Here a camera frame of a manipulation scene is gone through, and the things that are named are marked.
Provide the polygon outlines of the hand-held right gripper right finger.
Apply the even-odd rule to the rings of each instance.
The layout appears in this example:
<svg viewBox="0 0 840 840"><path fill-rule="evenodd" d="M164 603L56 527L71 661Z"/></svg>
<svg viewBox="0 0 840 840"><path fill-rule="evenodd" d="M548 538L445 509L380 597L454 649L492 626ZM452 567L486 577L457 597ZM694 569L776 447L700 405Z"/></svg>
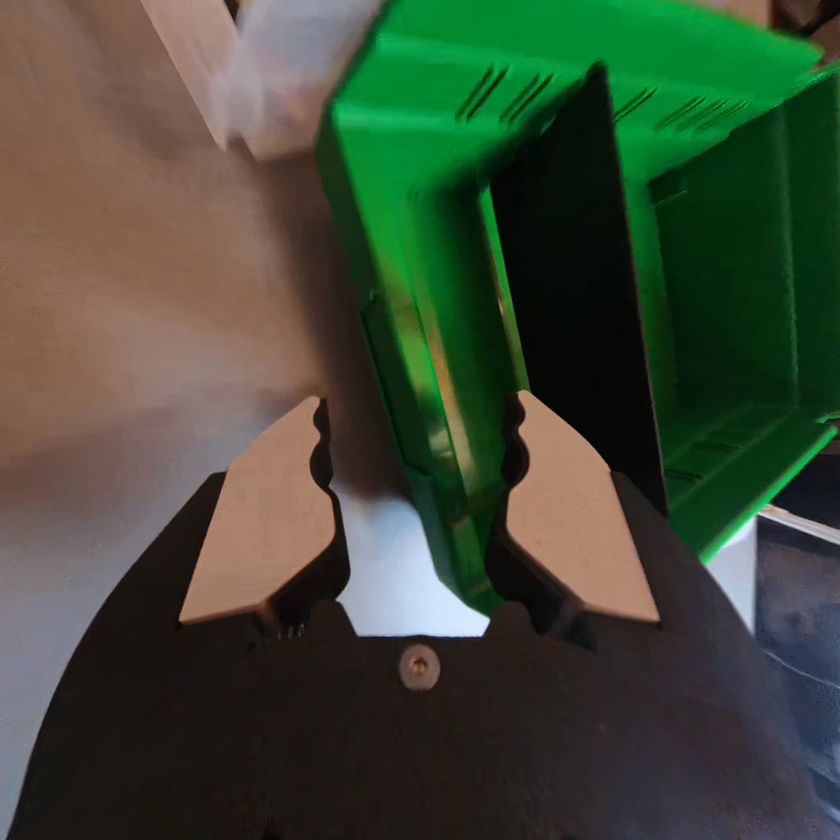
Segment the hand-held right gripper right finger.
<svg viewBox="0 0 840 840"><path fill-rule="evenodd" d="M591 638L591 615L659 625L604 459L529 391L509 397L503 432L487 575L504 601L521 604L544 637Z"/></svg>

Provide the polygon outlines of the clear plastic bin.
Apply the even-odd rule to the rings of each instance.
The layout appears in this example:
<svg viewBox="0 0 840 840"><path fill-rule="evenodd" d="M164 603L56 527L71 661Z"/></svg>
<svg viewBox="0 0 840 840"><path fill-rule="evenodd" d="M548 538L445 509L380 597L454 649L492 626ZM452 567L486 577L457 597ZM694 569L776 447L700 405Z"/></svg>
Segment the clear plastic bin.
<svg viewBox="0 0 840 840"><path fill-rule="evenodd" d="M384 4L241 2L232 54L211 86L222 144L242 140L258 161L310 149L329 97Z"/></svg>

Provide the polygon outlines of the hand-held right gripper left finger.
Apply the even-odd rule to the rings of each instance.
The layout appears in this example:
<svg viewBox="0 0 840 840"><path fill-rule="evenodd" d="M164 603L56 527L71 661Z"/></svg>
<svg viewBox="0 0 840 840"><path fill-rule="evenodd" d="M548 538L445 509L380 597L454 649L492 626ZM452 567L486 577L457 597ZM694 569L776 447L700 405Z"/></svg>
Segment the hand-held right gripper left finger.
<svg viewBox="0 0 840 840"><path fill-rule="evenodd" d="M252 616L302 635L350 579L327 401L311 395L227 469L182 603L185 626Z"/></svg>

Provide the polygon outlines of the black divider plate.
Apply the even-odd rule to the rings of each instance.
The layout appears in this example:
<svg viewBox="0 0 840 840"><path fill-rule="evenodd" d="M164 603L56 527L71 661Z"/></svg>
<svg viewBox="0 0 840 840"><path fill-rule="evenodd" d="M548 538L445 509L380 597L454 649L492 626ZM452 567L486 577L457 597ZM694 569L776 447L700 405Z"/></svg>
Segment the black divider plate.
<svg viewBox="0 0 840 840"><path fill-rule="evenodd" d="M532 121L490 180L528 389L667 516L606 65Z"/></svg>

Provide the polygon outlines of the green plastic bin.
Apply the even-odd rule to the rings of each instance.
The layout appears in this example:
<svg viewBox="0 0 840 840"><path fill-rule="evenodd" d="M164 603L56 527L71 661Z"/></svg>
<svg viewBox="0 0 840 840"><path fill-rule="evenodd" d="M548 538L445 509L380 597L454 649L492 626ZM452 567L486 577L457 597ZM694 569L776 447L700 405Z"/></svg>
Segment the green plastic bin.
<svg viewBox="0 0 840 840"><path fill-rule="evenodd" d="M838 63L687 2L390 2L317 142L436 572L489 614L528 390L490 180L605 64L664 457L707 561L835 435Z"/></svg>

